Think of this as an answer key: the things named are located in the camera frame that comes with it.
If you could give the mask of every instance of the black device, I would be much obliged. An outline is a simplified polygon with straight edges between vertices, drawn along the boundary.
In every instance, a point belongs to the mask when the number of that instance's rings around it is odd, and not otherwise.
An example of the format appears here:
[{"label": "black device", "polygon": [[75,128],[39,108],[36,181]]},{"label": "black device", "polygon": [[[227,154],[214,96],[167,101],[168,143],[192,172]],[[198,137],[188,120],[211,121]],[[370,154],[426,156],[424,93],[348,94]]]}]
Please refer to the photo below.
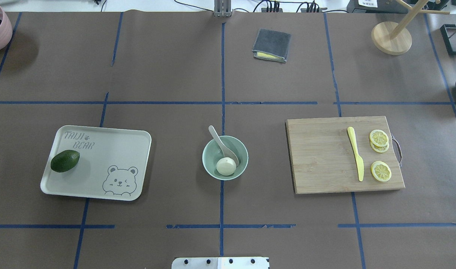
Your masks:
[{"label": "black device", "polygon": [[396,0],[377,0],[378,7],[359,5],[358,0],[349,0],[346,11],[349,13],[400,13],[407,14],[409,10]]}]

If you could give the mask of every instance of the knife handle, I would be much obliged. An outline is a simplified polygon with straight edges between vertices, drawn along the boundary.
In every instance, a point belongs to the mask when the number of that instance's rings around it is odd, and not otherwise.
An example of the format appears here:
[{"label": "knife handle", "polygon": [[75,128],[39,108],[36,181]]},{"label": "knife handle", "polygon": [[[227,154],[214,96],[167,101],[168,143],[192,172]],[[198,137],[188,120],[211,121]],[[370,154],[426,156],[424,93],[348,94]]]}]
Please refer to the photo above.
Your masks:
[{"label": "knife handle", "polygon": [[356,142],[356,132],[354,131],[353,127],[348,127],[348,136],[349,140],[351,141],[352,150],[354,151],[354,155],[359,155],[358,152],[358,143]]}]

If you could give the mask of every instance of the plastic tray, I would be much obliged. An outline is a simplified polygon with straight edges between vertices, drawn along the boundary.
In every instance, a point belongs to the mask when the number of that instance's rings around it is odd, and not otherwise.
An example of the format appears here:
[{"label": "plastic tray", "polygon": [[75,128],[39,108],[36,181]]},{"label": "plastic tray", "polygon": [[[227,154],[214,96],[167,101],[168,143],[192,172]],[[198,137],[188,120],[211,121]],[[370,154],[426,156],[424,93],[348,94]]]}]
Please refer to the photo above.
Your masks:
[{"label": "plastic tray", "polygon": [[[133,201],[142,191],[150,153],[146,131],[63,126],[56,135],[40,182],[46,194]],[[71,149],[80,153],[77,165],[54,172],[50,161]]]}]

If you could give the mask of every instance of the white label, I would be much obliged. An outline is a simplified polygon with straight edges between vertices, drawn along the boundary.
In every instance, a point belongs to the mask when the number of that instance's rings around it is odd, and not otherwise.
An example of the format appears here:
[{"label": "white label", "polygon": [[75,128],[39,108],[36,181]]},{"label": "white label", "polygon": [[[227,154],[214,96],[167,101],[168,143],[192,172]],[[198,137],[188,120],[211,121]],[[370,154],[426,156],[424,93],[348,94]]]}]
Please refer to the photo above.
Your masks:
[{"label": "white label", "polygon": [[377,7],[377,0],[358,0],[360,6]]}]

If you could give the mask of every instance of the lemon slice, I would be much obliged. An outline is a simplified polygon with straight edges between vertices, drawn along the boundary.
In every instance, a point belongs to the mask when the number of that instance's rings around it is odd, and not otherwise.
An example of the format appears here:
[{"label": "lemon slice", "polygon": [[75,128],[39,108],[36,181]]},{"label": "lemon slice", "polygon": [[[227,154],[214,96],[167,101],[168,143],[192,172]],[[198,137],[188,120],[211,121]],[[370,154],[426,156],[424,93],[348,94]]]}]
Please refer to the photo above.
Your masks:
[{"label": "lemon slice", "polygon": [[383,130],[373,130],[369,134],[369,141],[371,141],[374,145],[383,147],[389,143],[389,138]]},{"label": "lemon slice", "polygon": [[389,149],[389,143],[387,143],[387,145],[385,145],[385,146],[377,146],[377,145],[373,144],[372,142],[370,144],[371,144],[371,148],[375,152],[383,153]]},{"label": "lemon slice", "polygon": [[379,182],[386,182],[391,179],[391,169],[385,162],[375,161],[371,164],[371,174]]}]

